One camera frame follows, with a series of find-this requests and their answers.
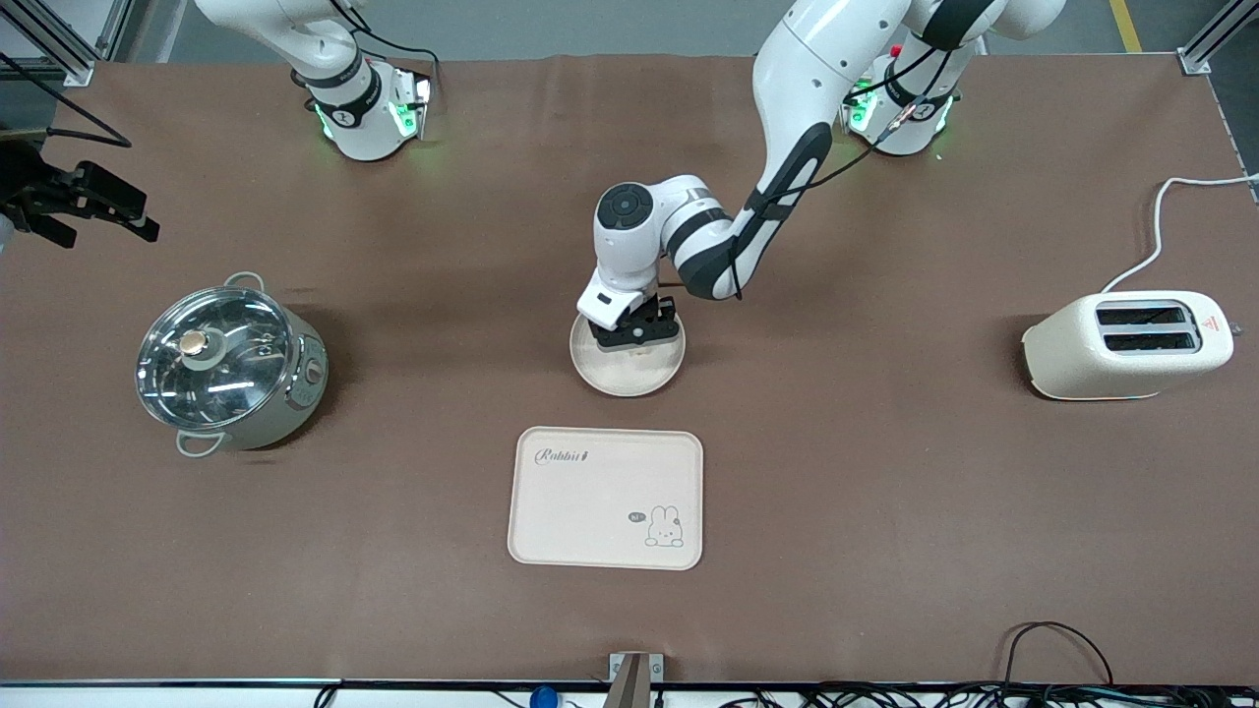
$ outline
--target blue object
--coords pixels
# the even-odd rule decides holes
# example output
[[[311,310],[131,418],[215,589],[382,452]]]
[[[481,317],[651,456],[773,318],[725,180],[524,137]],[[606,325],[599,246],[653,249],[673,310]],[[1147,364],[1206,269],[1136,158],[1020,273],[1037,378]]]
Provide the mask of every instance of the blue object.
[[[529,694],[529,708],[559,708],[559,694],[549,685],[535,688]]]

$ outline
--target gray floor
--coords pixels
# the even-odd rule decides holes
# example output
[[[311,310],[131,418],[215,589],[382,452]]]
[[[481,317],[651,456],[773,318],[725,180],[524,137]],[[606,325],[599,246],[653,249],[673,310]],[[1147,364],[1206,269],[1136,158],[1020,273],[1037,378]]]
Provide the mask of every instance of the gray floor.
[[[665,53],[749,55],[792,0],[378,0],[363,10],[390,39],[427,47],[448,60],[535,59],[555,54]],[[1128,0],[1147,52],[1185,44],[1222,0]],[[261,44],[210,24],[193,0],[149,0],[128,60],[278,62]],[[364,40],[370,47],[371,40]],[[1108,0],[1066,0],[1044,33],[1013,42],[991,37],[993,54],[1118,53],[1123,42]],[[1259,169],[1259,24],[1211,62],[1212,82],[1239,150]],[[0,122],[49,120],[50,103],[29,86],[0,83]]]

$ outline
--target rabbit logo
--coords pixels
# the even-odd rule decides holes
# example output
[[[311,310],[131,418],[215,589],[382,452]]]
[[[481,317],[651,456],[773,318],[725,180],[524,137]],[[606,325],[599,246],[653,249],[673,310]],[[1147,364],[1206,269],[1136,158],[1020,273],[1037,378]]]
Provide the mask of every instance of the rabbit logo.
[[[679,548],[682,545],[682,522],[677,519],[677,506],[656,506],[651,510],[647,527],[647,545]]]

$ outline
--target pot lid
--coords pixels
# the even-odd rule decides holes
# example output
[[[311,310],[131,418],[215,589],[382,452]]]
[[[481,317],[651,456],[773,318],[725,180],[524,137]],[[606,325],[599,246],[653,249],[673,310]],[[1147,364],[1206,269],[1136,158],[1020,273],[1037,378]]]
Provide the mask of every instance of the pot lid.
[[[212,287],[149,328],[136,392],[166,425],[215,428],[266,403],[291,370],[292,353],[288,317],[274,300],[247,287]]]

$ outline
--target black joint cap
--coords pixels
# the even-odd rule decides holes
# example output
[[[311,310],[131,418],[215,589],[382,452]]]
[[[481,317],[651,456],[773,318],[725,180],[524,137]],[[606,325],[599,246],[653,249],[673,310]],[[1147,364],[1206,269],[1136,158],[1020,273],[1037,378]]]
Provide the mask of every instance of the black joint cap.
[[[651,217],[651,193],[641,184],[618,184],[609,189],[596,209],[603,228],[632,229]]]

